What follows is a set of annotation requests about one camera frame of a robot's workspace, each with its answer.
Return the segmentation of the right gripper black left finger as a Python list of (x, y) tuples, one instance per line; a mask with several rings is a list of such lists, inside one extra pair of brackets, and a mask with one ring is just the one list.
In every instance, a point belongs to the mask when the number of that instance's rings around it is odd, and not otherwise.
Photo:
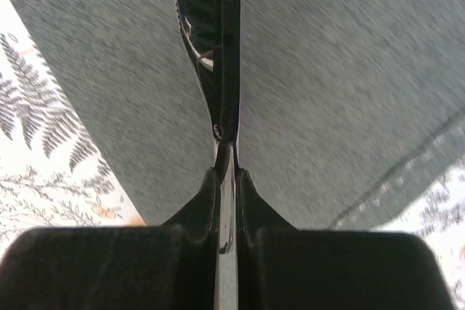
[(1, 262), (3, 309), (217, 309), (219, 178), (157, 227), (35, 228)]

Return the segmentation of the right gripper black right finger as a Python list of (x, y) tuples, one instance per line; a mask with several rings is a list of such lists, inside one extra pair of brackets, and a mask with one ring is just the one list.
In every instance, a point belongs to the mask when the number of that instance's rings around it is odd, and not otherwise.
[(297, 229), (236, 178), (240, 309), (452, 309), (434, 254), (405, 233)]

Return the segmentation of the grey cloth napkin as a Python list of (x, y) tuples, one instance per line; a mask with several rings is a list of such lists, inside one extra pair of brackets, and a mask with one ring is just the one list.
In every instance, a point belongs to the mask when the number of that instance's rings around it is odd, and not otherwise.
[[(174, 0), (11, 0), (151, 224), (213, 158)], [(240, 163), (325, 228), (464, 115), (464, 0), (242, 0)]]

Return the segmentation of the silver table knife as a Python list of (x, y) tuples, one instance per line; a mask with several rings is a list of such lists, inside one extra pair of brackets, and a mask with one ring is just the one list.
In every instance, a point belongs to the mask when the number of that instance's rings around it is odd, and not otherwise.
[(240, 115), (240, 0), (175, 0), (179, 31), (195, 69), (213, 136), (214, 165), (199, 192), (167, 226), (185, 234), (186, 266), (176, 300), (218, 309), (219, 257), (235, 244)]

